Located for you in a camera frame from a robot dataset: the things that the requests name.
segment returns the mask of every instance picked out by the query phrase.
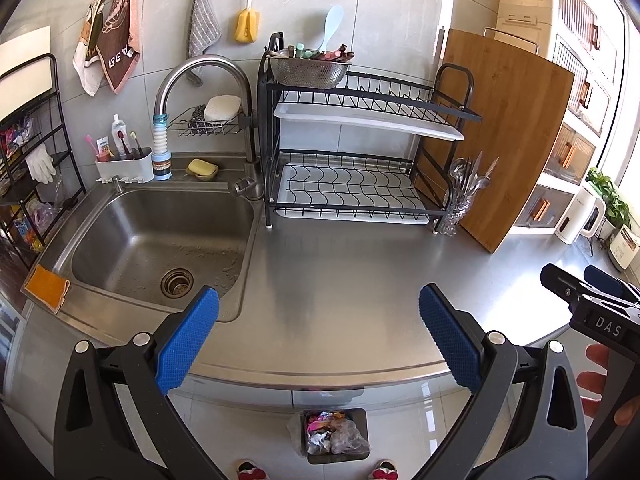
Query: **kitchen countertop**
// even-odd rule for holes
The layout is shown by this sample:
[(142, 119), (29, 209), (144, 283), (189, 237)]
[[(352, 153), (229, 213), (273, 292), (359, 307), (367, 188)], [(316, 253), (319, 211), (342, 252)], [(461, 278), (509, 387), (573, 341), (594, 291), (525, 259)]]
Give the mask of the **kitchen countertop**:
[[(449, 238), (430, 226), (275, 216), (268, 230), (262, 218), (241, 313), (216, 323), (191, 373), (294, 390), (444, 374), (418, 314), (422, 286), (436, 283), (486, 331), (531, 344), (570, 319), (566, 303), (540, 285), (549, 262), (580, 277), (588, 265), (577, 245), (553, 236), (510, 235), (489, 254), (462, 229)], [(95, 294), (72, 286), (57, 317), (105, 344), (152, 332), (166, 316)]]

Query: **stainless steel sink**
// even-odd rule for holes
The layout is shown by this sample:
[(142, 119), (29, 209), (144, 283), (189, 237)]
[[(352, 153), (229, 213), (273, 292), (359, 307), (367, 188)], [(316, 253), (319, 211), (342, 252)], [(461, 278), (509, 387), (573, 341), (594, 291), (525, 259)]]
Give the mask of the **stainless steel sink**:
[(221, 298), (219, 322), (238, 317), (259, 203), (226, 183), (98, 186), (47, 246), (40, 263), (117, 301), (183, 310), (203, 285)]

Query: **rubber glove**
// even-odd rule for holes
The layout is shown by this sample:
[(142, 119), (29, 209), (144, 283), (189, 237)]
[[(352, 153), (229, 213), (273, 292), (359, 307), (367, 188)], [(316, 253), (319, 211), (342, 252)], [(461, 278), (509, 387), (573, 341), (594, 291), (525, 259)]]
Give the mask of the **rubber glove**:
[(49, 156), (49, 153), (47, 153), (44, 144), (41, 144), (27, 155), (26, 161), (33, 180), (37, 180), (43, 184), (53, 182), (53, 176), (56, 174), (56, 170), (53, 167), (53, 159)]

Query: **human hand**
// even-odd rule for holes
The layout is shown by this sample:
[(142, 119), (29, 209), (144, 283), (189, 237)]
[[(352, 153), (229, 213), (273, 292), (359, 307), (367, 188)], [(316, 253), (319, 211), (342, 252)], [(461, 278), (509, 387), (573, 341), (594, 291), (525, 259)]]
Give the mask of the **human hand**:
[[(609, 365), (609, 348), (596, 343), (587, 346), (586, 350), (587, 359), (602, 366), (604, 369)], [(604, 383), (607, 380), (606, 375), (599, 374), (597, 372), (581, 372), (576, 377), (578, 386), (589, 390), (594, 394), (601, 395), (604, 391)], [(594, 418), (600, 407), (600, 401), (595, 399), (588, 399), (587, 397), (581, 397), (582, 408), (586, 416)], [(631, 399), (629, 402), (620, 407), (614, 416), (616, 424), (619, 426), (628, 426), (634, 418), (634, 415), (640, 408), (640, 396)]]

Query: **white kettle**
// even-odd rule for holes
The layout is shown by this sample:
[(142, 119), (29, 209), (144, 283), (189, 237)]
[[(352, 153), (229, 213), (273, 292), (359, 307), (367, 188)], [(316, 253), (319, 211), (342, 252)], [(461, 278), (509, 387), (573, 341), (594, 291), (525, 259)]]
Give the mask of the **white kettle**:
[[(587, 230), (584, 225), (589, 221), (594, 209), (598, 210), (598, 216), (591, 229)], [(562, 215), (556, 228), (556, 236), (569, 245), (575, 242), (578, 235), (591, 238), (600, 227), (606, 209), (604, 200), (593, 186), (583, 182), (569, 209)]]

